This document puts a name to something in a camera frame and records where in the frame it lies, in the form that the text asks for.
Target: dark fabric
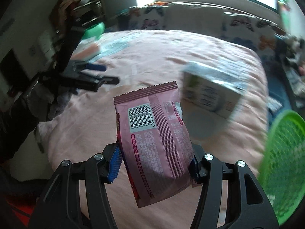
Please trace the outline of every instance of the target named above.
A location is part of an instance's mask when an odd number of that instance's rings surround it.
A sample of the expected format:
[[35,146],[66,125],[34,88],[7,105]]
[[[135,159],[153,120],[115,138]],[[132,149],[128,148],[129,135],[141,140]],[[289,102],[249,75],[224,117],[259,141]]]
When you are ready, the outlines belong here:
[[22,97],[18,98],[9,111],[0,113],[0,163],[14,156],[38,122]]
[[119,31],[129,30],[130,15],[121,14],[117,17]]
[[0,195],[0,227],[5,229],[26,229],[2,195]]
[[294,211],[292,216],[280,226],[280,229],[304,229],[305,224],[305,198]]
[[19,182],[0,167],[0,193],[35,199],[40,196],[48,180],[36,179]]
[[83,221],[84,226],[92,228],[90,220],[83,213],[81,213],[81,219]]

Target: metal screw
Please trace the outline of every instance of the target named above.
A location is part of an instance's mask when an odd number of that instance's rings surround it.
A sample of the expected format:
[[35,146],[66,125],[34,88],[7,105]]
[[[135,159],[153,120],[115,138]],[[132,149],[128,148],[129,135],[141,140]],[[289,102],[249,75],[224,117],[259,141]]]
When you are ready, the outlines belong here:
[[69,164],[70,164],[69,160],[64,160],[64,161],[61,162],[62,166],[68,166]]
[[245,167],[246,166],[246,163],[244,161],[238,161],[237,164],[240,166],[240,167]]
[[204,156],[204,158],[205,158],[206,160],[212,160],[214,157],[213,157],[213,155],[211,155],[211,154],[206,154],[206,155]]
[[94,156],[94,159],[95,160],[101,160],[102,158],[103,158],[104,156],[102,155],[102,154],[96,154],[95,156]]

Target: pink snack package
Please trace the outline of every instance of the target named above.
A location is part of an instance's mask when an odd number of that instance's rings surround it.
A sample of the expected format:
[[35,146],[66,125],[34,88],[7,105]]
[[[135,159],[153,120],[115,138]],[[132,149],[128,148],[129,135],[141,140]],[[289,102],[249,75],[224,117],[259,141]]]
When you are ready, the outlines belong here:
[[188,167],[194,152],[176,82],[116,96],[114,104],[117,138],[138,207],[191,185]]

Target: bed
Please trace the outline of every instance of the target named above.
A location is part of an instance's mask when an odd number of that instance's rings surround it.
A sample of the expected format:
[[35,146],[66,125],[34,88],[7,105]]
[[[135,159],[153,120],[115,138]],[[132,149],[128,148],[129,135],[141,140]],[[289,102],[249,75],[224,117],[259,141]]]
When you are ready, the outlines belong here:
[[[42,144],[54,170],[65,159],[85,161],[116,141],[114,96],[175,80],[182,87],[181,70],[188,61],[197,61],[214,67],[242,62],[249,69],[249,78],[234,119],[212,137],[191,140],[221,161],[244,160],[258,174],[267,130],[267,81],[255,52],[211,36],[178,30],[105,33],[88,45],[77,49],[73,57],[85,59],[98,50],[95,63],[106,65],[105,75],[117,75],[121,83],[116,87],[104,85],[97,93],[81,91],[61,115],[39,124]],[[225,187],[219,225],[225,219]],[[122,164],[118,177],[106,185],[106,190],[118,228],[185,229],[191,225],[201,187],[190,186],[165,201],[138,209]],[[88,216],[84,183],[80,183],[80,201],[82,212]]]

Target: barcode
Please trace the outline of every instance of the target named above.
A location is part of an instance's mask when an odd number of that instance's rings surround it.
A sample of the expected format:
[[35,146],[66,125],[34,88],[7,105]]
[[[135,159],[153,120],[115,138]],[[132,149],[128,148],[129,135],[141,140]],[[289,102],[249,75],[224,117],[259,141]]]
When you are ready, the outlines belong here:
[[130,132],[137,132],[157,128],[149,103],[128,109]]

